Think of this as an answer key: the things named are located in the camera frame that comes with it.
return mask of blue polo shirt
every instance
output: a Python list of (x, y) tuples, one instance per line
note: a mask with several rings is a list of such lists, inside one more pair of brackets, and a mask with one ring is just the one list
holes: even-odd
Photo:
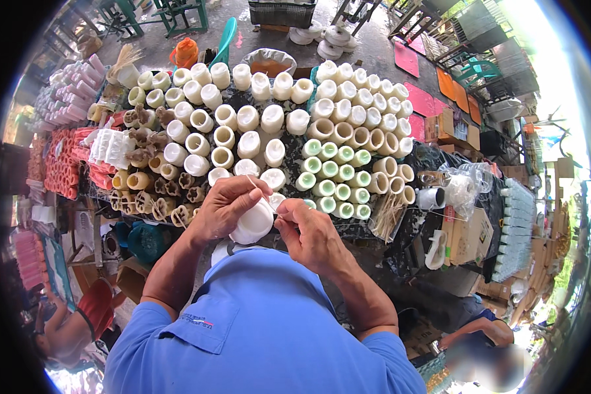
[(398, 335), (363, 342), (335, 319), (319, 277), (289, 255), (226, 257), (176, 321), (145, 302), (107, 360), (117, 393), (426, 393)]

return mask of man's right hand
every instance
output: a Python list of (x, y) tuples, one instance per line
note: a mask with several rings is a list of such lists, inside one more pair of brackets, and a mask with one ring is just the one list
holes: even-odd
[(276, 212), (280, 216), (274, 225), (294, 261), (330, 279), (358, 267), (329, 215), (309, 207), (302, 199), (284, 200)]

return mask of teal plastic chair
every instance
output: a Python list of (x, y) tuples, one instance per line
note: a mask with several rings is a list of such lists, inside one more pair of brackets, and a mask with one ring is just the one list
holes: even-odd
[(212, 63), (210, 63), (210, 66), (208, 66), (208, 69), (211, 69), (214, 64), (220, 62), (227, 64), (228, 68), (230, 68), (230, 65), (228, 63), (228, 61), (230, 60), (230, 43), (232, 42), (234, 34), (236, 33), (236, 27), (236, 18), (232, 17), (228, 19), (226, 27), (223, 29), (223, 34), (221, 35), (221, 41), (219, 43), (219, 52), (217, 53), (217, 56), (212, 61)]
[[(455, 77), (455, 81), (467, 88), (471, 83), (475, 82), (478, 78), (487, 77), (498, 77), (501, 76), (501, 71), (488, 60), (477, 60), (472, 57), (468, 59), (468, 65), (461, 69), (462, 75)], [(464, 82), (465, 79), (476, 76), (468, 82)]]

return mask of plastic chair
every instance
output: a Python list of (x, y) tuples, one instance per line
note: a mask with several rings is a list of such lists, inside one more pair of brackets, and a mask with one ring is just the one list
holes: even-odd
[[(465, 79), (470, 78), (473, 75), (477, 76), (470, 81), (463, 83)], [(488, 60), (477, 60), (472, 57), (468, 60), (468, 65), (462, 68), (462, 75), (455, 77), (455, 81), (462, 84), (462, 86), (466, 88), (479, 78), (498, 76), (501, 76), (501, 71), (499, 71), (495, 64), (489, 62)]]
[(219, 52), (217, 53), (217, 56), (215, 56), (214, 60), (210, 63), (210, 66), (208, 66), (208, 69), (211, 69), (214, 64), (220, 62), (227, 64), (228, 68), (230, 68), (230, 65), (228, 64), (228, 61), (230, 60), (230, 43), (234, 38), (234, 33), (236, 33), (236, 27), (236, 18), (232, 17), (228, 19), (226, 27), (223, 29), (223, 34), (221, 35)]

